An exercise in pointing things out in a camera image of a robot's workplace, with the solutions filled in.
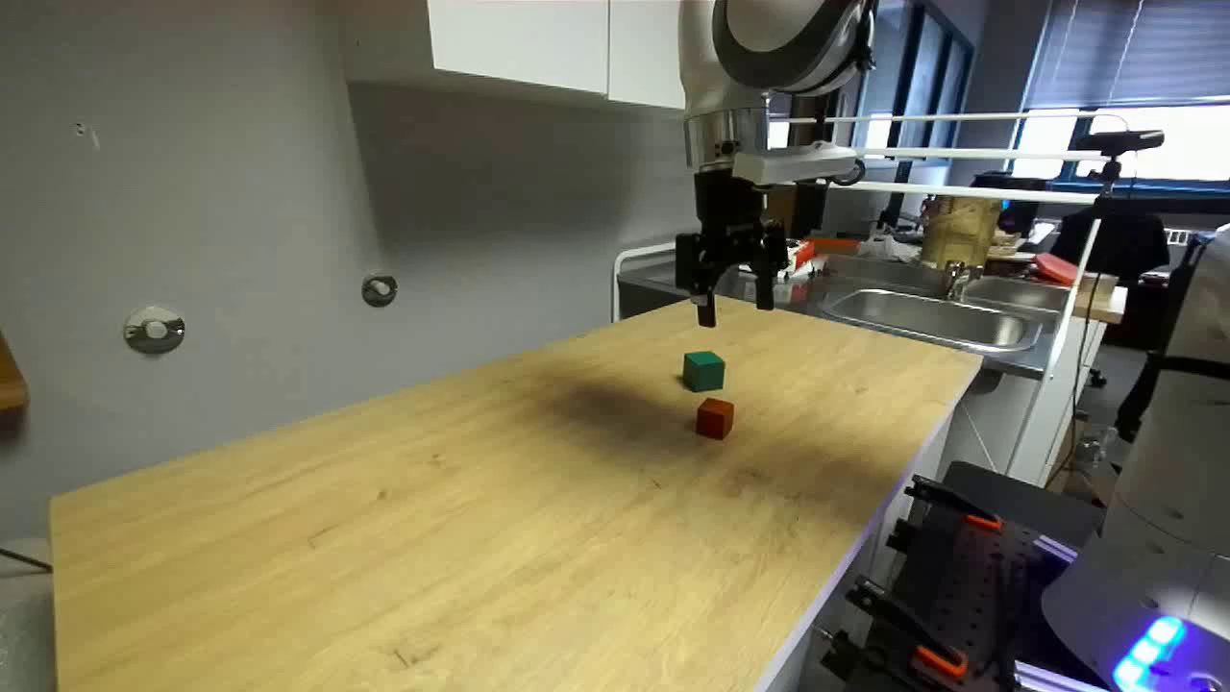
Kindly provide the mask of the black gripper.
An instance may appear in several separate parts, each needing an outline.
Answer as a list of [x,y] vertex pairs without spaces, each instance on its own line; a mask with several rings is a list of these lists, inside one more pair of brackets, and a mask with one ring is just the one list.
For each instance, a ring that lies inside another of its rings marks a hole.
[[762,192],[725,174],[696,174],[696,218],[700,228],[678,237],[678,285],[696,291],[700,328],[715,328],[713,285],[732,265],[751,265],[759,278],[759,309],[773,312],[775,272],[788,265],[783,228],[764,218]]

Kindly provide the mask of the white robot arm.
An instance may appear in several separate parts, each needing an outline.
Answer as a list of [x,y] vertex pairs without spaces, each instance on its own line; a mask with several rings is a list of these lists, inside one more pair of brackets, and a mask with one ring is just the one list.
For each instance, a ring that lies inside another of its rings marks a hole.
[[829,95],[871,59],[877,0],[682,0],[678,54],[696,230],[678,237],[678,285],[696,321],[715,322],[715,285],[732,265],[759,278],[773,309],[788,236],[764,218],[764,189],[852,186],[866,159],[833,142],[773,146],[768,95]]

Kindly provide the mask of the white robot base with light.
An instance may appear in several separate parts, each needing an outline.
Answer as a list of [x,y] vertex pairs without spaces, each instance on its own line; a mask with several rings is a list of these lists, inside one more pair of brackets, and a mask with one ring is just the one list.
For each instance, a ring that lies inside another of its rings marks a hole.
[[1042,592],[1116,692],[1230,692],[1230,230],[1201,242],[1105,528]]

